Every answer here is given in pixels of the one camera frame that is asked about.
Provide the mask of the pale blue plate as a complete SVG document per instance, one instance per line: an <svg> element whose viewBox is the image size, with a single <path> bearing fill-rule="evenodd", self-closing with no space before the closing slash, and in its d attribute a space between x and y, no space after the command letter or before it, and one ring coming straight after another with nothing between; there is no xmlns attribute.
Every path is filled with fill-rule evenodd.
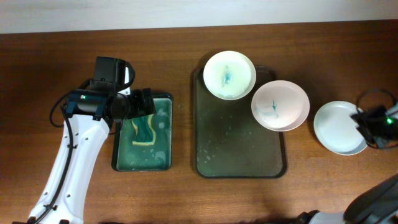
<svg viewBox="0 0 398 224"><path fill-rule="evenodd" d="M347 101L331 101L323 105L313 120L317 139L335 154L359 154L368 145L357 130L358 124L351 118L356 113L356 106Z"/></svg>

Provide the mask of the white plate blue stain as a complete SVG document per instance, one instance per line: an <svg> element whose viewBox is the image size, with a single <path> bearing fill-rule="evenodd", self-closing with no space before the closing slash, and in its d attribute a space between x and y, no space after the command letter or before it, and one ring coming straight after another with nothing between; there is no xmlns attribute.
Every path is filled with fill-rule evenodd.
<svg viewBox="0 0 398 224"><path fill-rule="evenodd" d="M215 54L203 70L203 81L208 91L222 100L238 100L248 95L256 78L254 64L236 51Z"/></svg>

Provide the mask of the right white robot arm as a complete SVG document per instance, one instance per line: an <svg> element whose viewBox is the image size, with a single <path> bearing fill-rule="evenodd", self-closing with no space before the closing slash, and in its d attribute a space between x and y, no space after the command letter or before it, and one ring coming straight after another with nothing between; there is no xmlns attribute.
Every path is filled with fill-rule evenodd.
<svg viewBox="0 0 398 224"><path fill-rule="evenodd" d="M352 134L359 139L349 152L358 147L390 149L397 141L397 102L390 109L383 105L363 111L353 104L352 112L341 114L332 106L341 106L333 101L322 106L315 115L314 129L318 140L329 150L342 154ZM322 213L318 210L301 213L295 223L397 223L397 175L361 194L343 213Z"/></svg>

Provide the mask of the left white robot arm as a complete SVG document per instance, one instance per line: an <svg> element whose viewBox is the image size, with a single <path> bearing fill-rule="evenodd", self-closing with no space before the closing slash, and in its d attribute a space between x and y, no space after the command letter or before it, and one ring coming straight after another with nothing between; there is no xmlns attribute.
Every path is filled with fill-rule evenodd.
<svg viewBox="0 0 398 224"><path fill-rule="evenodd" d="M115 122L155 113L151 90L130 89L132 65L119 58L97 57L95 74L62 96L62 141L49 179L28 223L83 223L91 175Z"/></svg>

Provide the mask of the green yellow scrubbing sponge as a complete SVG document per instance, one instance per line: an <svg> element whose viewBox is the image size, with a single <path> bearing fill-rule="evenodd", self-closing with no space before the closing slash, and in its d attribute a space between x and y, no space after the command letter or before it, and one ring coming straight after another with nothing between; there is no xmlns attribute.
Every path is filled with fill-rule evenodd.
<svg viewBox="0 0 398 224"><path fill-rule="evenodd" d="M156 140L156 133L152 127L153 114L134 118L131 120L136 135L132 141L135 146L153 146Z"/></svg>

